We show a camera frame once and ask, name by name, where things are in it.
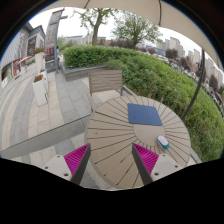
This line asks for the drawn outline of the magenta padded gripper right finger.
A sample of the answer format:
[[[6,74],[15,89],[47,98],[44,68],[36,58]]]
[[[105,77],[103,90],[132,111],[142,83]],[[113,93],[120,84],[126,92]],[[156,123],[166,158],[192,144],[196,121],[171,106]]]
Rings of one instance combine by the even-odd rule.
[[[182,166],[167,154],[158,155],[135,143],[132,144],[132,154],[144,185],[182,169]]]

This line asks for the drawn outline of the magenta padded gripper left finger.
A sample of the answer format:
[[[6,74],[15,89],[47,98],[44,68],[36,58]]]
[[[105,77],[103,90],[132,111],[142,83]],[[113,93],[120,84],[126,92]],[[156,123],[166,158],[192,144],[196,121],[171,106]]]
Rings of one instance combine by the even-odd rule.
[[[65,156],[56,155],[43,169],[79,185],[91,154],[90,144],[83,145]]]

